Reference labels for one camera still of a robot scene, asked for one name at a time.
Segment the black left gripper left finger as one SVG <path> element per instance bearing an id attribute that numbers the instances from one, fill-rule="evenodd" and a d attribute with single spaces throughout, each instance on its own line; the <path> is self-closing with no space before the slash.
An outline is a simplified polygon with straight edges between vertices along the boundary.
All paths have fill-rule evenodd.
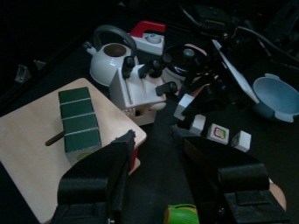
<path id="1" fill-rule="evenodd" d="M 65 172 L 50 224 L 123 224 L 135 137 L 129 130 Z"/>

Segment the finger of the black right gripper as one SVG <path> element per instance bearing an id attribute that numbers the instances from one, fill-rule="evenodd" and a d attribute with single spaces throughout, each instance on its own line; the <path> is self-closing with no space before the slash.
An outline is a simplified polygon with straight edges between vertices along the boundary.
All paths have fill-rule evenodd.
<path id="1" fill-rule="evenodd" d="M 204 87 L 196 94 L 187 108 L 183 110 L 183 116 L 195 116 L 200 113 L 211 112 L 217 102 L 216 92 L 211 87 Z"/>

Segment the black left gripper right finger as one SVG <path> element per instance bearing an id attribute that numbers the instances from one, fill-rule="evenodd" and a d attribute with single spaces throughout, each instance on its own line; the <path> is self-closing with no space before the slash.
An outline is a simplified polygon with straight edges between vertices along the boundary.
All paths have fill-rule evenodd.
<path id="1" fill-rule="evenodd" d="M 256 158 L 176 126 L 172 139 L 200 224 L 291 224 Z"/>

